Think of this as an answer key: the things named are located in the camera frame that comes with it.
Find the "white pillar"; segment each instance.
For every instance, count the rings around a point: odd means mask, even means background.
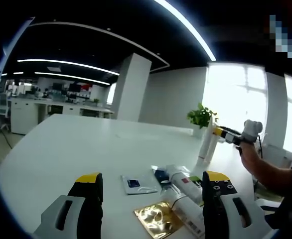
[[[135,53],[123,61],[112,103],[115,119],[138,122],[150,67],[151,61]]]

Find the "potted plant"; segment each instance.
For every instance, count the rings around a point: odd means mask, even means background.
[[[216,116],[217,113],[213,113],[208,107],[204,107],[201,103],[198,103],[198,109],[190,111],[187,114],[187,119],[195,125],[192,135],[196,138],[201,138],[208,127],[210,117]]]
[[[97,106],[97,104],[100,102],[100,100],[99,99],[97,99],[97,98],[95,98],[95,99],[93,99],[93,103]]]

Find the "white tube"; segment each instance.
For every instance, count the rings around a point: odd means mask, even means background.
[[[214,152],[215,152],[215,149],[216,149],[216,146],[217,146],[218,139],[219,139],[219,136],[212,135],[210,146],[209,146],[207,155],[205,157],[205,162],[210,163],[212,157],[214,156]]]
[[[201,144],[201,148],[199,151],[197,163],[199,162],[200,159],[202,160],[202,159],[206,158],[207,153],[208,153],[208,149],[210,146],[211,138],[212,138],[212,133],[213,133],[213,125],[212,125],[212,117],[210,117],[209,124],[208,124],[208,127],[206,129],[206,132],[205,132],[202,144]]]

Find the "ceiling light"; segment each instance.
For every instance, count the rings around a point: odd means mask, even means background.
[[[96,83],[104,84],[104,85],[110,85],[109,83],[102,82],[102,81],[96,81],[96,80],[91,80],[83,77],[78,77],[78,76],[69,76],[69,75],[62,75],[62,74],[55,74],[55,73],[46,73],[46,72],[35,72],[35,74],[42,74],[42,75],[51,75],[51,76],[63,76],[63,77],[69,77],[69,78],[75,78],[75,79],[80,79],[80,80],[85,80],[85,81],[93,81]]]
[[[158,4],[162,5],[164,8],[166,8],[170,13],[172,13],[179,21],[181,21],[182,24],[184,24],[185,27],[193,34],[193,36],[197,39],[197,41],[200,43],[202,48],[206,51],[207,55],[209,56],[211,61],[215,61],[216,58],[214,54],[212,54],[210,48],[208,47],[207,43],[205,40],[201,37],[201,35],[198,33],[198,31],[191,25],[191,23],[177,10],[175,9],[172,5],[170,5],[168,2],[165,0],[154,0]]]
[[[108,71],[102,68],[98,68],[95,66],[88,66],[88,65],[84,65],[84,64],[79,64],[79,63],[75,63],[75,62],[69,62],[69,61],[57,61],[57,60],[45,60],[45,59],[24,59],[24,60],[18,60],[18,62],[26,62],[26,61],[42,61],[42,62],[55,62],[55,63],[63,63],[63,64],[70,64],[70,65],[75,65],[75,66],[83,66],[83,67],[87,67],[87,68],[91,68],[91,69],[95,69],[95,70],[99,70],[99,71],[104,71],[116,76],[119,76],[119,73],[113,72],[113,71]]]

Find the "gold foil packet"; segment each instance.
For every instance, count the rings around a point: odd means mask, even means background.
[[[134,213],[154,239],[165,238],[183,226],[182,221],[165,202],[136,209]]]

